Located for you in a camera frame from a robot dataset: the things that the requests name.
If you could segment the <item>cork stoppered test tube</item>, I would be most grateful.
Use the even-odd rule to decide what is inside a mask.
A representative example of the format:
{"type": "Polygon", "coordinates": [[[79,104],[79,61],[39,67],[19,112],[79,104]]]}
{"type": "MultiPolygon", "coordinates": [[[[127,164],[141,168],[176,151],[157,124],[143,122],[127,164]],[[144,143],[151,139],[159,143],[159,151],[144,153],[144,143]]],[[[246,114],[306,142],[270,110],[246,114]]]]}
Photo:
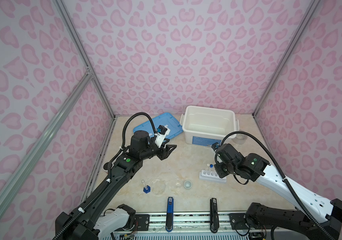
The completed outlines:
{"type": "Polygon", "coordinates": [[[209,173],[210,173],[210,164],[207,164],[206,166],[207,166],[206,167],[206,174],[209,175],[209,173]]]}

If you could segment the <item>clear petri dish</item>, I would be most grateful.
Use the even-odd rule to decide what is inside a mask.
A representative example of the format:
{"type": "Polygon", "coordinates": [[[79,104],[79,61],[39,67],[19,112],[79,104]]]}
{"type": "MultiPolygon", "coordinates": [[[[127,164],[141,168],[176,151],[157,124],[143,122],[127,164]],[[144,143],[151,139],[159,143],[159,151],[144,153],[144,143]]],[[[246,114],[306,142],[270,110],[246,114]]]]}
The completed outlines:
{"type": "Polygon", "coordinates": [[[151,191],[154,195],[162,195],[166,190],[166,182],[162,179],[154,179],[151,182],[151,191]]]}

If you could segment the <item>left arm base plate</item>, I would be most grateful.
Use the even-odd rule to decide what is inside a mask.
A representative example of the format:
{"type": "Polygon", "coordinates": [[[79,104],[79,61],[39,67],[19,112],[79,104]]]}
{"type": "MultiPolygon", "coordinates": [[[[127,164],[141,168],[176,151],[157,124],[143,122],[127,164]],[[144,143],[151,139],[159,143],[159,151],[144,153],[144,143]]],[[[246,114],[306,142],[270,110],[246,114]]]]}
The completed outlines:
{"type": "Polygon", "coordinates": [[[119,228],[116,232],[137,232],[137,231],[148,231],[150,226],[150,215],[138,214],[135,215],[134,220],[129,224],[128,227],[119,228]]]}

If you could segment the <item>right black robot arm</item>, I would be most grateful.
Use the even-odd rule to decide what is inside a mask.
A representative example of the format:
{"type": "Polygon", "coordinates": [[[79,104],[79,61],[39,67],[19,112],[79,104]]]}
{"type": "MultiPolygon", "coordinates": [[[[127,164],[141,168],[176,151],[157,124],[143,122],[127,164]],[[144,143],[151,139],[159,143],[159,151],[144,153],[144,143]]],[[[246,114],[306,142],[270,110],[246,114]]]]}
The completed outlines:
{"type": "Polygon", "coordinates": [[[277,168],[257,154],[243,156],[230,144],[212,146],[221,162],[215,164],[220,178],[240,176],[259,183],[295,206],[294,211],[270,208],[251,203],[244,215],[252,228],[271,226],[305,235],[310,240],[337,240],[342,228],[342,201],[322,197],[288,177],[282,177],[277,168]]]}

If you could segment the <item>blue capped test tube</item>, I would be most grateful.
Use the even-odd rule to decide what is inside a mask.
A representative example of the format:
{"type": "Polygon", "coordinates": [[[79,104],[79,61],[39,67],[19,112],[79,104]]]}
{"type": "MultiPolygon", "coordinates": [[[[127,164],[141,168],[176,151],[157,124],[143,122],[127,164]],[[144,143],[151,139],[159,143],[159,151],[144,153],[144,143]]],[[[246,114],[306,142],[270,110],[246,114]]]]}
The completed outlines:
{"type": "Polygon", "coordinates": [[[210,164],[210,166],[209,166],[209,174],[210,174],[210,175],[214,175],[214,172],[213,172],[213,164],[210,164]]]}

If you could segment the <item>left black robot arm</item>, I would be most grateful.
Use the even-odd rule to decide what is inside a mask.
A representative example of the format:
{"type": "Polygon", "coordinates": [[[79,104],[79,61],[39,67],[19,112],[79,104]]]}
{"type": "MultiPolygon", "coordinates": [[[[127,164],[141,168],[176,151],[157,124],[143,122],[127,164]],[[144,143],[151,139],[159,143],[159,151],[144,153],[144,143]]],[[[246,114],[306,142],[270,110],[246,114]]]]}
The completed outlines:
{"type": "Polygon", "coordinates": [[[101,217],[106,206],[152,157],[164,160],[176,145],[169,145],[170,130],[159,126],[150,137],[146,131],[136,131],[131,144],[117,157],[114,164],[107,164],[108,175],[104,181],[78,207],[69,214],[62,212],[55,220],[55,240],[101,240],[118,229],[132,231],[136,211],[127,205],[118,206],[112,213],[101,217]]]}

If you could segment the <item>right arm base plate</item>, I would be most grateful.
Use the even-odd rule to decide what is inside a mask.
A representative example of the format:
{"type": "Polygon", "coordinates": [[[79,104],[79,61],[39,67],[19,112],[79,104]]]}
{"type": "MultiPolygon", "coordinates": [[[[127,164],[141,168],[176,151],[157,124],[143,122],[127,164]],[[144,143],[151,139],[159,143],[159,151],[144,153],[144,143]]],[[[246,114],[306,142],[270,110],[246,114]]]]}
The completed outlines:
{"type": "Polygon", "coordinates": [[[232,230],[248,231],[249,226],[246,224],[245,213],[230,213],[229,221],[232,230]]]}

